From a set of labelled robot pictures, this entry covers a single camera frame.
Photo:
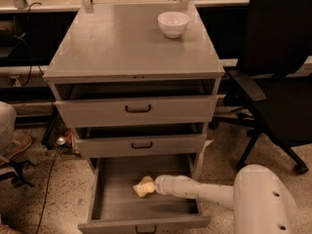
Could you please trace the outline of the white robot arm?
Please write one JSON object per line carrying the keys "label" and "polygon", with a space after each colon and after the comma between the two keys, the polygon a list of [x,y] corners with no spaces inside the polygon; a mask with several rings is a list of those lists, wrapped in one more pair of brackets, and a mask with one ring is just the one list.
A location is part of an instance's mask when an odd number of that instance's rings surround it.
{"label": "white robot arm", "polygon": [[208,184],[185,175],[147,175],[134,186],[139,197],[156,192],[198,199],[230,209],[235,234],[292,234],[296,202],[284,183],[269,169],[247,165],[232,186]]}

